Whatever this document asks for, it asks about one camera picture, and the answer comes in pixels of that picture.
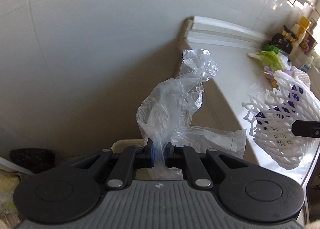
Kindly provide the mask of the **white foam fruit net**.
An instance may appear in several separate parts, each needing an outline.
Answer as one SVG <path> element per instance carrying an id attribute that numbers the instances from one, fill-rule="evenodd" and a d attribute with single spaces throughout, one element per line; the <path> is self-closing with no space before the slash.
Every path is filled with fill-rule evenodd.
<path id="1" fill-rule="evenodd" d="M 308 86 L 280 70 L 274 79 L 278 88 L 249 95 L 242 106 L 247 114 L 244 120 L 251 125 L 250 135 L 280 167 L 292 170 L 299 166 L 316 135 L 295 135 L 296 121 L 319 122 L 319 100 Z"/>

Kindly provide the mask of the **clear plastic bag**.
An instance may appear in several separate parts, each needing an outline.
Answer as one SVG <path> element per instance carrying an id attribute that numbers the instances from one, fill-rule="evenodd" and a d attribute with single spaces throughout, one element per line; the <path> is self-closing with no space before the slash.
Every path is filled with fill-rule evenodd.
<path id="1" fill-rule="evenodd" d="M 164 150 L 191 125 L 202 105 L 203 83 L 216 73 L 217 64 L 208 50 L 184 50 L 176 78 L 159 83 L 139 106 L 136 121 L 141 135 L 144 140 L 151 139 L 155 148 L 155 165 L 149 169 L 153 180 L 183 178 L 180 169 L 166 167 Z"/>

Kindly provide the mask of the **green cabbage leaf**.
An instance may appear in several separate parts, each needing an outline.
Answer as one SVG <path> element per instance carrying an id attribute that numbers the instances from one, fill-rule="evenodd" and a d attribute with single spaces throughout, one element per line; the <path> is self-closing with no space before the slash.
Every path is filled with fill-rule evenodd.
<path id="1" fill-rule="evenodd" d="M 265 66 L 269 67 L 272 72 L 275 72 L 276 70 L 285 70 L 283 62 L 274 51 L 261 51 L 257 54 L 248 53 L 247 55 L 260 60 Z"/>

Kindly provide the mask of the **green snack bag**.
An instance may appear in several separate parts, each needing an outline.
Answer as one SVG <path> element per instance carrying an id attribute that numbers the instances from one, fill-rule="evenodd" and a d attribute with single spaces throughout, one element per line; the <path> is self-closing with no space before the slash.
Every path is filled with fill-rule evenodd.
<path id="1" fill-rule="evenodd" d="M 276 54 L 278 54 L 279 48 L 276 47 L 275 45 L 269 45 L 269 44 L 267 44 L 267 45 L 263 48 L 263 51 L 272 51 L 272 52 L 275 52 Z"/>

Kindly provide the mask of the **flat white foam net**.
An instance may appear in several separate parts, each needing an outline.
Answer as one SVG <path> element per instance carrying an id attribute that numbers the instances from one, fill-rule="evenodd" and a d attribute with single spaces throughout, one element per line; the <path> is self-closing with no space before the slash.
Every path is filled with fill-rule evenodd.
<path id="1" fill-rule="evenodd" d="M 310 80 L 310 78 L 309 78 L 307 73 L 305 73 L 304 71 L 298 69 L 295 66 L 291 66 L 290 70 L 292 71 L 292 77 L 293 78 L 297 78 L 297 79 L 301 80 L 303 83 L 305 83 L 305 85 L 308 88 L 311 87 L 311 80 Z"/>

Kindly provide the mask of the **clear blue-label spray bottle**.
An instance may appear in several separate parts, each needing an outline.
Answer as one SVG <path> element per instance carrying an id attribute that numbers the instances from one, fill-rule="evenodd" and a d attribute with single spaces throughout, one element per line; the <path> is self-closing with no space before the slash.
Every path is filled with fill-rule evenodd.
<path id="1" fill-rule="evenodd" d="M 314 60 L 314 57 L 308 57 L 304 62 L 304 64 L 301 66 L 300 70 L 307 73 L 308 70 L 311 68 L 313 60 Z"/>

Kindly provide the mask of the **purple instant noodle cup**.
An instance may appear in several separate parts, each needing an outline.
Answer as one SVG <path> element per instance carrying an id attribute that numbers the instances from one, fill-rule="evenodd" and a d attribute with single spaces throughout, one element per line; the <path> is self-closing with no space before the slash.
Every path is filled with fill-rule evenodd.
<path id="1" fill-rule="evenodd" d="M 308 55 L 314 47 L 317 45 L 316 39 L 312 36 L 312 34 L 307 31 L 304 39 L 298 45 L 298 48 L 305 54 Z"/>

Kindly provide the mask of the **right dark sauce bottle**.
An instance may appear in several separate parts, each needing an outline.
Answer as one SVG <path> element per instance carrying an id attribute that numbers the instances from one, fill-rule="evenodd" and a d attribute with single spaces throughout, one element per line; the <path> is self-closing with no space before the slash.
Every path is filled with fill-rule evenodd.
<path id="1" fill-rule="evenodd" d="M 279 45 L 279 48 L 284 51 L 286 54 L 290 54 L 292 52 L 293 45 L 290 41 L 291 36 L 286 35 L 282 38 L 282 42 Z"/>

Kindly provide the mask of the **dark sauce bottle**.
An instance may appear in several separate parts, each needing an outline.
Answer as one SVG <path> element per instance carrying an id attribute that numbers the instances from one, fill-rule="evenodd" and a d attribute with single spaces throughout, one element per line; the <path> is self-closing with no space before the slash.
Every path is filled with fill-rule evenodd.
<path id="1" fill-rule="evenodd" d="M 279 45 L 279 48 L 284 51 L 286 54 L 290 54 L 292 52 L 293 45 L 290 41 L 291 36 L 286 35 L 282 38 L 282 42 Z"/>
<path id="2" fill-rule="evenodd" d="M 287 39 L 281 33 L 276 33 L 272 37 L 270 44 L 282 51 L 285 51 Z"/>

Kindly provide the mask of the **left dark sauce bottle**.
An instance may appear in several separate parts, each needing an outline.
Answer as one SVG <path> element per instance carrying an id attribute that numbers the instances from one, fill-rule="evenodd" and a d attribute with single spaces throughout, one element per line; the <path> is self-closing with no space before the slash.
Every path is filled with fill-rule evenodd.
<path id="1" fill-rule="evenodd" d="M 282 51 L 285 51 L 287 39 L 281 33 L 276 33 L 272 37 L 270 44 Z"/>

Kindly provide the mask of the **white bottle yellow cap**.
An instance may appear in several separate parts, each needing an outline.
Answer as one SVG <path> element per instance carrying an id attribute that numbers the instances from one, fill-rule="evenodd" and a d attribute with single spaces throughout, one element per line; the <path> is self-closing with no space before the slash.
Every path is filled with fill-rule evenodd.
<path id="1" fill-rule="evenodd" d="M 310 21 L 305 16 L 302 16 L 299 21 L 291 28 L 291 33 L 295 35 L 294 44 L 298 46 L 306 35 L 306 31 L 310 27 Z"/>

